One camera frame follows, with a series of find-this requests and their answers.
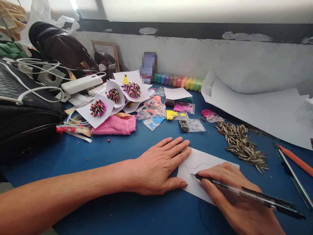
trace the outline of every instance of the orange pencil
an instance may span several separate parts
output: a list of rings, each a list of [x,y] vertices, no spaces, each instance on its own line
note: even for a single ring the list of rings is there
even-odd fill
[[[302,161],[299,157],[297,157],[295,154],[293,154],[290,150],[285,149],[284,147],[277,144],[281,151],[289,157],[291,160],[293,160],[299,167],[304,169],[310,176],[313,177],[313,168],[310,167],[308,164],[306,164],[304,161]]]

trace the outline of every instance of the right hand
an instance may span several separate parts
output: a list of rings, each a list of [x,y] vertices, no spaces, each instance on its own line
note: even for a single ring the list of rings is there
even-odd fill
[[[216,165],[210,169],[199,171],[198,174],[222,181],[238,189],[245,187],[262,192],[258,186],[251,183],[238,168],[230,163]],[[237,234],[285,234],[271,209],[243,197],[239,198],[236,205],[231,205],[210,181],[203,179],[202,184]]]

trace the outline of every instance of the left hand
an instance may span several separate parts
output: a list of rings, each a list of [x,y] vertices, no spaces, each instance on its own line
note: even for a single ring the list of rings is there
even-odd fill
[[[127,160],[127,168],[130,170],[129,186],[127,191],[141,195],[164,194],[167,191],[185,188],[187,183],[179,177],[169,175],[191,153],[189,140],[178,137],[166,138],[149,148],[139,158]]]

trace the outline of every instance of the pink cloth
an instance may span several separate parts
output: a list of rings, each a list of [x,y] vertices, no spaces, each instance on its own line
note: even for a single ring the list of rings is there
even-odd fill
[[[96,129],[91,129],[92,134],[123,134],[130,135],[136,130],[136,116],[131,115],[124,118],[110,116]]]

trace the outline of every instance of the table surface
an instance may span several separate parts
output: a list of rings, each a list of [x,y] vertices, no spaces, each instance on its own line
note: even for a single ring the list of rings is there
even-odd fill
[[[211,109],[234,124],[240,120],[205,103],[201,93],[190,91],[196,104],[195,114],[190,118],[200,118],[201,111]],[[206,132],[186,133],[181,131],[178,121],[165,120],[153,132],[137,121],[136,131],[131,135],[97,136],[92,143],[63,134],[60,141],[22,163],[14,166],[0,166],[1,173],[18,187],[36,180],[68,174],[125,159],[137,158],[148,148],[166,137],[190,140],[190,147],[240,165],[242,173],[265,194],[292,202],[307,220],[296,220],[275,212],[286,234],[313,234],[313,211],[309,211],[302,201],[290,177],[281,167],[272,141],[291,150],[313,167],[313,152],[276,139],[249,133],[257,143],[256,149],[268,157],[270,170],[262,176],[254,166],[248,165],[225,150],[227,143],[214,127],[205,122]],[[290,161],[299,180],[313,198],[313,178],[298,165]],[[234,234],[220,211],[213,205],[185,192],[175,190],[162,196],[141,196],[135,193],[118,193],[103,196],[80,207],[60,222],[54,229],[59,235],[70,234]]]

